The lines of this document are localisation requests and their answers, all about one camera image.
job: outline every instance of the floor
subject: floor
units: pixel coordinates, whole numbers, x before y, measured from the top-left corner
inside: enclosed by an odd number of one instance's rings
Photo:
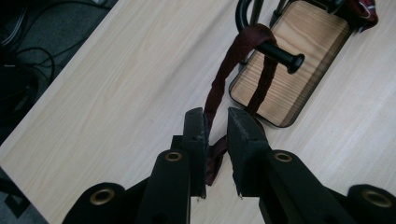
[[[9,55],[15,56],[37,80],[34,102],[117,1],[6,0],[0,3],[0,41],[2,45],[7,43]],[[17,123],[0,126],[0,144]],[[9,180],[2,169],[0,178]],[[0,192],[0,223],[47,223],[31,204],[16,217],[5,204],[7,196]]]

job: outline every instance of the wood grain surface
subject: wood grain surface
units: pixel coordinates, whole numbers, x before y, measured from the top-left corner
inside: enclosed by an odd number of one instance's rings
[[[278,1],[268,0],[268,24]],[[236,35],[236,1],[120,0],[0,148],[0,165],[49,223],[101,182],[129,188],[149,176],[184,113],[203,106]],[[297,154],[343,194],[367,183],[396,195],[396,2],[353,35],[295,123],[264,122],[272,148]],[[224,96],[210,141],[226,132]],[[239,198],[225,156],[191,223],[263,223],[257,199]]]
[[[350,35],[345,20],[304,1],[293,2],[273,28],[277,44],[292,54],[302,53],[305,60],[293,75],[279,66],[258,114],[278,127],[290,126],[310,94],[324,76],[337,52]],[[235,79],[231,96],[248,105],[257,89],[263,68],[263,54],[256,51]]]

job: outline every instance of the table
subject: table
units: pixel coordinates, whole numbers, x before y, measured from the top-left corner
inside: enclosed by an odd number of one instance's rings
[[[264,123],[272,148],[297,154],[323,185],[367,183],[396,195],[396,2],[354,34],[289,128]],[[268,24],[277,1],[265,1]],[[236,1],[120,0],[0,148],[0,165],[50,223],[101,182],[129,188],[203,106],[237,34]],[[225,134],[224,97],[210,136]],[[263,223],[257,199],[239,198],[225,157],[191,223]]]

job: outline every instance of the dark red strap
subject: dark red strap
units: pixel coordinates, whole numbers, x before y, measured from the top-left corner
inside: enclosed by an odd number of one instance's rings
[[[204,113],[207,117],[208,130],[212,129],[213,119],[216,116],[216,112],[221,103],[221,98],[224,94],[225,80],[233,71],[233,69],[243,61],[248,54],[265,41],[270,41],[273,44],[276,43],[276,39],[272,34],[271,30],[262,24],[249,26],[244,29],[236,38],[233,44],[230,46],[227,54],[221,63],[219,71],[216,75],[215,80],[212,82],[212,89],[210,90],[205,103]],[[253,93],[250,102],[247,105],[246,111],[251,115],[255,115],[259,109],[260,104],[264,100],[265,94],[271,85],[271,81],[274,77],[277,62],[265,57],[264,58],[264,69],[259,80],[257,90]],[[222,158],[224,153],[227,151],[227,140],[226,136],[220,138],[220,140],[213,146],[210,147],[207,168],[206,168],[206,184],[211,186],[215,180],[219,168],[221,166]]]

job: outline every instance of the fabric strap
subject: fabric strap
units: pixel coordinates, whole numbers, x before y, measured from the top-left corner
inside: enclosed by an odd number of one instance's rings
[[[226,78],[241,61],[246,59],[248,54],[253,49],[266,41],[276,44],[276,39],[271,30],[262,24],[256,24],[247,27],[235,38],[233,44],[227,51],[223,62],[221,63],[216,78],[212,82],[212,89],[206,98],[204,113],[207,117],[207,128],[209,132],[212,129],[213,119],[216,116],[216,112],[224,94]],[[266,56],[264,57],[264,68],[259,79],[258,87],[253,93],[253,96],[250,99],[247,107],[245,108],[245,110],[253,117],[256,115],[257,110],[262,104],[265,95],[271,86],[271,82],[275,75],[276,66],[277,61]],[[226,151],[227,136],[221,137],[214,146],[209,148],[206,167],[207,185],[211,186],[213,184],[219,172],[223,155],[226,153]]]

